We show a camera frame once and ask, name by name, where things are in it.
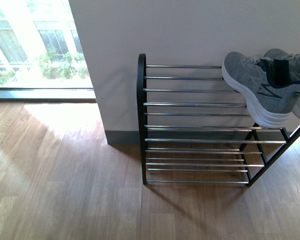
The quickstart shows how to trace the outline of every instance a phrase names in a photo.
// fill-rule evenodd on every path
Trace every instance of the gray baseboard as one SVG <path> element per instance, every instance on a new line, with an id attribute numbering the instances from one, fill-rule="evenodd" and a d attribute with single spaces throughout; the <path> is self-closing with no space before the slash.
<path id="1" fill-rule="evenodd" d="M 138 131 L 105 131 L 107 143 L 115 144 L 139 144 Z M 245 139 L 247 132 L 168 132 L 163 135 L 163 132 L 149 132 L 150 138 L 179 138 L 179 139 L 213 139 L 213 140 L 242 140 Z M 261 140 L 269 141 L 284 141 L 280 131 L 260 131 L 258 132 Z"/>
<path id="2" fill-rule="evenodd" d="M 114 144 L 139 144 L 139 131 L 105 131 L 107 143 Z"/>

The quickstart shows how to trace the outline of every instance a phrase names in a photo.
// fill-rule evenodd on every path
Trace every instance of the wooden floor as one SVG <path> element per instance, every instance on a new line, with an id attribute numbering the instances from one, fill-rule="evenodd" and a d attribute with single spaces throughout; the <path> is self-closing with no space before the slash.
<path id="1" fill-rule="evenodd" d="M 300 139 L 250 188 L 144 186 L 97 104 L 1 102 L 0 240 L 300 240 Z"/>

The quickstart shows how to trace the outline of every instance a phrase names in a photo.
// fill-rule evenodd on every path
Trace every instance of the chrome bar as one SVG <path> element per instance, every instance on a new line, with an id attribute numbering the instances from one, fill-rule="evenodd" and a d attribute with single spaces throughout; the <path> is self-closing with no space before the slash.
<path id="1" fill-rule="evenodd" d="M 205 150 L 205 151 L 220 151 L 220 150 L 227 150 L 227 151 L 230 151 L 230 152 L 239 152 L 240 150 L 239 149 L 233 149 L 233 148 L 229 148 L 229 149 L 219 149 L 219 148 L 216 148 L 216 149 L 211 149 L 211 148 L 207 148 L 207 149 L 201 149 L 201 148 L 171 148 L 171 147 L 149 147 L 148 149 L 152 150 L 152 149 L 156 149 L 156 150 L 169 150 L 169 149 L 172 149 L 172 150 L 185 150 L 185 151 L 191 151 L 191 150 Z"/>
<path id="2" fill-rule="evenodd" d="M 145 107 L 191 107 L 191 108 L 245 108 L 242 103 L 194 103 L 194 102 L 163 102 L 148 101 L 144 102 Z"/>
<path id="3" fill-rule="evenodd" d="M 147 171 L 177 171 L 177 172 L 226 172 L 226 173 L 246 173 L 248 170 L 222 170 L 222 169 L 164 169 L 164 168 L 147 168 Z"/>
<path id="4" fill-rule="evenodd" d="M 147 183 L 181 183 L 181 184 L 248 184 L 248 181 L 190 181 L 190 180 L 147 180 Z"/>
<path id="5" fill-rule="evenodd" d="M 234 161 L 234 162 L 243 162 L 243 159 L 222 159 L 222 158 L 173 158 L 173 157 L 146 157 L 146 160 L 164 160 L 164 161 Z"/>
<path id="6" fill-rule="evenodd" d="M 145 76 L 144 79 L 158 80 L 204 80 L 204 81 L 223 81 L 222 77 L 197 77 L 197 76 Z"/>
<path id="7" fill-rule="evenodd" d="M 181 116 L 181 117 L 250 117 L 249 114 L 172 113 L 172 112 L 145 112 L 144 115 Z"/>
<path id="8" fill-rule="evenodd" d="M 263 164 L 210 164 L 210 163 L 164 163 L 164 162 L 147 162 L 145 165 L 155 166 L 193 166 L 193 167 L 231 167 L 231 168 L 263 168 Z"/>
<path id="9" fill-rule="evenodd" d="M 188 131 L 188 130 L 200 130 L 200 131 L 216 131 L 216 132 L 226 132 L 226 131 L 236 131 L 236 132 L 248 132 L 252 130 L 264 129 L 261 126 L 255 127 L 236 127 L 236 126 L 181 126 L 181 125 L 144 125 L 150 131 Z"/>
<path id="10" fill-rule="evenodd" d="M 147 64 L 147 68 L 161 69 L 221 69 L 221 66 L 198 66 L 198 65 L 151 65 Z"/>
<path id="11" fill-rule="evenodd" d="M 144 88 L 144 92 L 159 92 L 159 93 L 194 93 L 194 94 L 224 94 L 238 93 L 236 90 L 199 90 L 199 89 L 149 89 Z"/>
<path id="12" fill-rule="evenodd" d="M 286 141 L 270 140 L 210 140 L 210 139 L 170 139 L 170 138 L 146 138 L 146 142 L 155 143 L 191 143 L 191 144 L 286 144 Z"/>
<path id="13" fill-rule="evenodd" d="M 261 154 L 262 152 L 260 151 L 227 151 L 227 150 L 218 150 L 218 151 L 211 151 L 207 149 L 198 149 L 198 150 L 178 150 L 177 148 L 175 149 L 156 149 L 156 148 L 148 148 L 145 150 L 147 153 L 171 153 L 171 154 Z"/>

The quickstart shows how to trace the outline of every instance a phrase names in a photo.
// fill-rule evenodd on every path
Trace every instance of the sneaker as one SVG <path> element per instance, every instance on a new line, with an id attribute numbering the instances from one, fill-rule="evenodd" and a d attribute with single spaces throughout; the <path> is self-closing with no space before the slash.
<path id="1" fill-rule="evenodd" d="M 287 60 L 246 57 L 230 52 L 222 64 L 224 80 L 244 95 L 247 109 L 260 126 L 287 126 L 300 96 L 300 81 L 292 81 Z"/>
<path id="2" fill-rule="evenodd" d="M 281 49 L 274 48 L 267 51 L 264 57 L 278 60 L 288 60 L 291 79 L 293 81 L 300 81 L 300 54 L 288 54 Z M 300 97 L 296 101 L 292 112 L 300 119 Z"/>

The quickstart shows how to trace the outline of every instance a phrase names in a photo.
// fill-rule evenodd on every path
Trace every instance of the metal rod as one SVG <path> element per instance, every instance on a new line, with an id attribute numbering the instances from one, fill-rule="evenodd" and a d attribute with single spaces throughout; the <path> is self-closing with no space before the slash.
<path id="1" fill-rule="evenodd" d="M 195 76 L 145 76 L 146 80 L 204 80 L 204 81 L 223 81 L 222 77 L 195 77 Z"/>
<path id="2" fill-rule="evenodd" d="M 248 184 L 248 181 L 190 181 L 190 180 L 147 180 L 147 183 L 182 183 L 182 184 Z"/>
<path id="3" fill-rule="evenodd" d="M 170 138 L 146 138 L 146 142 L 155 143 L 191 143 L 191 144 L 286 144 L 286 141 L 270 140 L 210 140 L 210 139 L 170 139 Z"/>
<path id="4" fill-rule="evenodd" d="M 261 154 L 259 151 L 210 151 L 210 150 L 177 150 L 177 149 L 153 149 L 145 150 L 147 153 L 174 153 L 174 154 Z"/>
<path id="5" fill-rule="evenodd" d="M 257 134 L 257 131 L 254 130 L 254 131 L 252 131 L 252 133 L 253 133 L 254 139 L 259 141 L 260 139 L 259 139 L 259 136 Z M 266 164 L 268 162 L 268 158 L 267 158 L 267 155 L 264 151 L 264 148 L 262 147 L 261 144 L 257 144 L 256 146 L 258 147 L 259 151 L 262 152 L 261 153 L 261 158 L 262 158 L 263 163 Z"/>
<path id="6" fill-rule="evenodd" d="M 244 163 L 245 165 L 248 165 L 246 156 L 245 156 L 244 154 L 241 154 L 241 157 L 242 157 L 242 159 L 243 159 L 243 163 Z M 247 171 L 246 171 L 246 176 L 248 177 L 248 180 L 250 181 L 251 178 L 252 178 L 252 177 L 251 177 L 250 169 L 249 169 L 248 167 L 245 167 L 245 170 L 247 170 Z"/>
<path id="7" fill-rule="evenodd" d="M 245 108 L 241 103 L 194 103 L 194 102 L 161 102 L 148 101 L 143 103 L 146 107 L 190 107 L 190 108 Z"/>
<path id="8" fill-rule="evenodd" d="M 298 137 L 300 137 L 300 126 L 291 134 L 287 144 L 282 145 L 280 149 L 269 159 L 263 168 L 261 168 L 256 175 L 249 181 L 249 186 L 251 186 L 261 175 L 269 168 L 271 165 L 293 144 Z"/>
<path id="9" fill-rule="evenodd" d="M 259 124 L 257 124 L 257 123 L 255 122 L 255 123 L 253 124 L 253 127 L 259 127 Z M 244 140 L 247 140 L 247 141 L 250 140 L 250 139 L 253 137 L 253 135 L 254 135 L 254 134 L 252 133 L 252 131 L 249 132 L 249 133 L 246 135 L 246 137 L 245 137 Z M 245 150 L 246 146 L 247 146 L 246 143 L 241 144 L 241 146 L 239 147 L 240 151 Z"/>
<path id="10" fill-rule="evenodd" d="M 252 130 L 260 130 L 263 127 L 222 127 L 222 126 L 172 126 L 172 125 L 144 125 L 145 128 L 152 131 L 188 131 L 188 130 L 200 130 L 200 131 L 236 131 L 247 132 Z"/>
<path id="11" fill-rule="evenodd" d="M 147 162 L 145 165 L 155 166 L 193 166 L 193 167 L 231 167 L 231 168 L 263 168 L 262 164 L 210 164 L 210 163 L 164 163 L 164 162 Z"/>
<path id="12" fill-rule="evenodd" d="M 233 148 L 229 148 L 229 149 L 220 149 L 220 148 L 215 148 L 215 149 L 211 149 L 211 148 L 171 148 L 171 147 L 149 147 L 148 150 L 184 150 L 184 151 L 191 151 L 191 150 L 205 150 L 205 151 L 212 151 L 212 152 L 216 152 L 216 151 L 220 151 L 220 150 L 226 150 L 229 152 L 238 152 L 239 153 L 239 149 L 233 149 Z"/>
<path id="13" fill-rule="evenodd" d="M 198 66 L 198 65 L 146 65 L 147 68 L 168 69 L 221 69 L 221 66 Z"/>
<path id="14" fill-rule="evenodd" d="M 182 117 L 250 117 L 249 114 L 211 114 L 211 113 L 173 113 L 173 112 L 145 112 L 146 116 L 182 116 Z"/>
<path id="15" fill-rule="evenodd" d="M 222 170 L 222 169 L 164 169 L 164 168 L 147 168 L 147 171 L 171 171 L 171 172 L 226 172 L 226 173 L 246 173 L 247 170 Z"/>
<path id="16" fill-rule="evenodd" d="M 174 158 L 174 157 L 146 157 L 146 160 L 167 160 L 167 161 L 235 161 L 235 162 L 243 162 L 243 159 L 223 159 L 223 158 Z"/>
<path id="17" fill-rule="evenodd" d="M 238 93 L 236 90 L 199 90 L 199 89 L 149 89 L 144 88 L 144 92 L 159 92 L 159 93 L 193 93 L 193 94 L 224 94 Z"/>

